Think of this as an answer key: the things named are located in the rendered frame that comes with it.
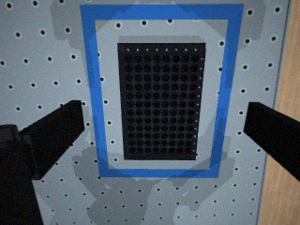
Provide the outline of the grey perforated base plate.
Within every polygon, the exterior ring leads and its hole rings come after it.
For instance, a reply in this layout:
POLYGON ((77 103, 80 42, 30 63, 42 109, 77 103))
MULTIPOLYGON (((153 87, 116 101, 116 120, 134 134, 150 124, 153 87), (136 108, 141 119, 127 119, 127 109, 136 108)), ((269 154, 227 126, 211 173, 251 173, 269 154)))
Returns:
MULTIPOLYGON (((71 100, 84 131, 41 180, 44 225, 259 225, 269 155, 243 132, 276 109, 293 0, 0 0, 0 125, 71 100), (218 178, 99 177, 80 5, 244 4, 218 178)), ((95 20, 109 169, 209 170, 228 20, 95 20), (206 43, 196 160, 124 160, 117 43, 206 43)))

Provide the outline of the black well plate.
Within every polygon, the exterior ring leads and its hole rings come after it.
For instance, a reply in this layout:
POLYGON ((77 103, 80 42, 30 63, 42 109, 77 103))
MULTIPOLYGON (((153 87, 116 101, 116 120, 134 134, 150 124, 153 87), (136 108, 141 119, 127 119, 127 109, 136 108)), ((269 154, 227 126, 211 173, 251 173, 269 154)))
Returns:
POLYGON ((196 160, 206 43, 117 43, 124 160, 196 160))

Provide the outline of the blue tape outline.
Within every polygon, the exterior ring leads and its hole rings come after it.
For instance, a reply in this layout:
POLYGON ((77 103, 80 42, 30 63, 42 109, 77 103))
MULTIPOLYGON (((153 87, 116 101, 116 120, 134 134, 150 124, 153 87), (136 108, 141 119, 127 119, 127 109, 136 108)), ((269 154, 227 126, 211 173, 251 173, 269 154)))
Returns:
POLYGON ((99 177, 218 178, 244 4, 80 5, 99 177), (109 169, 95 20, 228 20, 209 170, 109 169))

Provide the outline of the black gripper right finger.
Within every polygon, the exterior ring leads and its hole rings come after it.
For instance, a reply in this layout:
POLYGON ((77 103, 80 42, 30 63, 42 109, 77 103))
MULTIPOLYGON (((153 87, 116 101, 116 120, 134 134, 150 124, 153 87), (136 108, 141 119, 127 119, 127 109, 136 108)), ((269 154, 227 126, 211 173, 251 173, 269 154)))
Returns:
POLYGON ((300 182, 300 122, 260 102, 249 102, 244 132, 300 182))

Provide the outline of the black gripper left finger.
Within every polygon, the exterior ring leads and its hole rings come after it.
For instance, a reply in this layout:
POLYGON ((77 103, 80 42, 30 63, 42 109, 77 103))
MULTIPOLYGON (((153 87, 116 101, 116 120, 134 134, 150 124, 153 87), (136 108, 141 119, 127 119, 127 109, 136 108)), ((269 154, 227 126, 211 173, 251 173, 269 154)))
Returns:
POLYGON ((0 225, 44 225, 32 180, 41 180, 83 131, 81 100, 21 131, 0 126, 0 225))

